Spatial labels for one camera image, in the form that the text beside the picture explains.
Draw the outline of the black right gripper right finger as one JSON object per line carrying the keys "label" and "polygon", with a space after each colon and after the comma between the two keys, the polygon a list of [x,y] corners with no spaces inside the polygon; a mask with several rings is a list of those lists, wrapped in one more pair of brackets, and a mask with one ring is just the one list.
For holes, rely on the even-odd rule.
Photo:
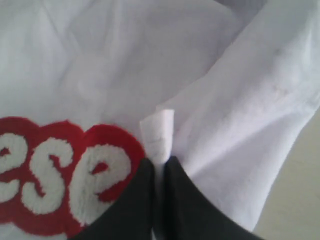
{"label": "black right gripper right finger", "polygon": [[163,225],[167,240],[260,240],[212,205],[178,158],[164,166]]}

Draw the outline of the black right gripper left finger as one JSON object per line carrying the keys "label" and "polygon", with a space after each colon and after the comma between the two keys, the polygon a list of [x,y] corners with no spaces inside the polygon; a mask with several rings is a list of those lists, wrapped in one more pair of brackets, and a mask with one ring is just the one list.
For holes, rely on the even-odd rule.
{"label": "black right gripper left finger", "polygon": [[120,197],[76,240],[150,240],[153,225],[154,166],[144,158]]}

